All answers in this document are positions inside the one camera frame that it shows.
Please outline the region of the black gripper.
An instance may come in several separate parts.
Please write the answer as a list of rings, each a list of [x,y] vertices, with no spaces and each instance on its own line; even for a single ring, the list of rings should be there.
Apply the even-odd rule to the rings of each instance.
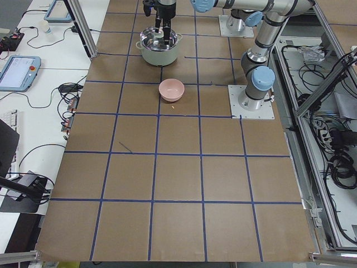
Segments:
[[[161,20],[163,20],[163,38],[164,44],[170,44],[170,34],[171,34],[171,19],[176,16],[176,5],[172,4],[169,6],[160,5],[155,7],[156,19],[155,19],[155,33],[158,34],[160,31]]]

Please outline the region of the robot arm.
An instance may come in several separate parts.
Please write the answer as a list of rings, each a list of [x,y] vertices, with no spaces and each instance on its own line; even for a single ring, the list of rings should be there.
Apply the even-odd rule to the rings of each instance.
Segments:
[[[263,22],[254,45],[242,55],[241,66],[248,85],[238,97],[243,109],[252,112],[259,110],[275,81],[275,74],[268,67],[268,59],[276,39],[291,16],[306,12],[315,5],[315,1],[191,1],[191,4],[200,13],[214,7],[236,9],[239,18],[249,27]]]
[[[162,25],[164,44],[169,45],[171,20],[176,16],[176,0],[158,0],[154,9],[156,10],[156,32],[159,31]]]

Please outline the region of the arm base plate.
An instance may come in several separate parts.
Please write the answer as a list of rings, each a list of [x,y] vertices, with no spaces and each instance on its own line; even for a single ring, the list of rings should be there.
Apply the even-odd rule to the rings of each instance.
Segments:
[[[231,117],[234,119],[274,120],[268,92],[261,100],[250,99],[245,85],[228,85]]]
[[[254,32],[252,27],[244,24],[243,20],[233,18],[231,15],[219,15],[220,36],[222,37],[239,37],[253,38]]]

